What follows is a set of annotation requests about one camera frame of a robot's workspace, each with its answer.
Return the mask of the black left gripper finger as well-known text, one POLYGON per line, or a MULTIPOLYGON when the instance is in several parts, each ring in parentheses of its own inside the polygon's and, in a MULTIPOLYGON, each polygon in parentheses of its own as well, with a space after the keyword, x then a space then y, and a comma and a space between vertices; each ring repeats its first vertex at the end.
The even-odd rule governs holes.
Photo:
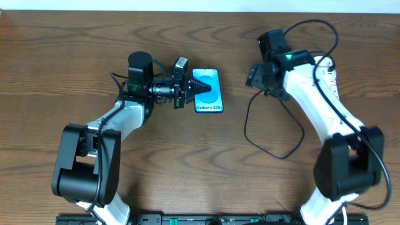
POLYGON ((201 92, 185 92, 184 93, 184 104, 189 104, 194 101, 195 96, 200 95, 201 92))
POLYGON ((184 91, 189 93, 208 93, 212 90, 211 86, 199 81, 194 77, 186 76, 184 81, 184 91))

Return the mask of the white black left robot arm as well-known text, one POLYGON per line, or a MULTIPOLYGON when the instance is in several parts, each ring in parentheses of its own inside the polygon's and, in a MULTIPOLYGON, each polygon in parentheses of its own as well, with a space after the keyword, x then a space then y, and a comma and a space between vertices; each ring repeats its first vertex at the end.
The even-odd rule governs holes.
POLYGON ((157 63, 144 51, 131 53, 128 76, 117 84, 113 108, 99 119, 68 124, 62 132, 51 181, 52 193, 77 204, 96 224, 129 224, 131 208, 117 193, 121 144, 150 117, 155 104, 183 108, 211 86, 187 75, 188 59, 178 58, 164 72, 154 74, 157 63))

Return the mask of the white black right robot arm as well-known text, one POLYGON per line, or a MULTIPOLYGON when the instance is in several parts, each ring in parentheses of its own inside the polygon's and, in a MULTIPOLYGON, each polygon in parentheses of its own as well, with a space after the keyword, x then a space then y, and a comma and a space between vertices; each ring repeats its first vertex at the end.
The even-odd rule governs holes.
POLYGON ((254 64, 246 86, 281 101, 293 98, 313 125, 322 144, 314 165, 316 188, 299 210, 295 222, 334 224, 338 213, 384 179, 384 135, 366 127, 341 103, 335 62, 329 52, 313 56, 293 50, 286 32, 277 29, 257 39, 263 62, 254 64))

